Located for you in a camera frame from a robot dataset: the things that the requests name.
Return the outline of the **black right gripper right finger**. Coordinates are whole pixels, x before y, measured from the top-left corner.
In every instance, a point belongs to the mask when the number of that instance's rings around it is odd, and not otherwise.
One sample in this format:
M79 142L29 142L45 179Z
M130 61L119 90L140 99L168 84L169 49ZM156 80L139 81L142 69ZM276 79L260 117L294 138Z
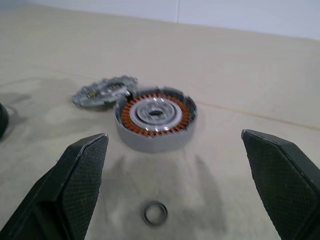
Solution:
M252 178L281 240L320 240L320 169L293 142L241 133Z

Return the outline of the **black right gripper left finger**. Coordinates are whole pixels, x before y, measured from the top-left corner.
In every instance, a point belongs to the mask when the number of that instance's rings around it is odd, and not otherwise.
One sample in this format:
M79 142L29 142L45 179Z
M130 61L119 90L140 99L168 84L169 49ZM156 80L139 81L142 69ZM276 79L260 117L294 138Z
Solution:
M0 240L85 240L108 142L100 133L69 145L0 230Z

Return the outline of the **silver spoked rotor black rim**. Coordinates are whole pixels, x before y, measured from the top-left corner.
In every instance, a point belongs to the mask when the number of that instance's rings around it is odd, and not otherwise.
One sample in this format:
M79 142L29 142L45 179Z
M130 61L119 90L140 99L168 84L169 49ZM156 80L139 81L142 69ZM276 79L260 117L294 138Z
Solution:
M5 106L0 102L0 142L9 131L10 116Z

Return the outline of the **grey motor housing copper windings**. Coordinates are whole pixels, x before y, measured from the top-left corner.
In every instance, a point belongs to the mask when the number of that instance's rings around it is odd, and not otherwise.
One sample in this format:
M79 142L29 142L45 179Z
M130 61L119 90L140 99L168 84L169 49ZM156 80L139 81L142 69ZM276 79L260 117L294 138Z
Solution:
M182 148L192 138L198 109L194 100L172 87L145 87L116 101L117 133L130 148L163 153Z

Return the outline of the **small grey metal gear part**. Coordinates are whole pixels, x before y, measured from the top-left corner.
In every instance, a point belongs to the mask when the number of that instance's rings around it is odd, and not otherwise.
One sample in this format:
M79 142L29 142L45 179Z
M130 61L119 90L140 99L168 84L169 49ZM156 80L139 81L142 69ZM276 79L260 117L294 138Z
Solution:
M138 79L128 75L104 78L83 86L72 96L72 102L82 108L101 107L127 98L137 91L137 85Z

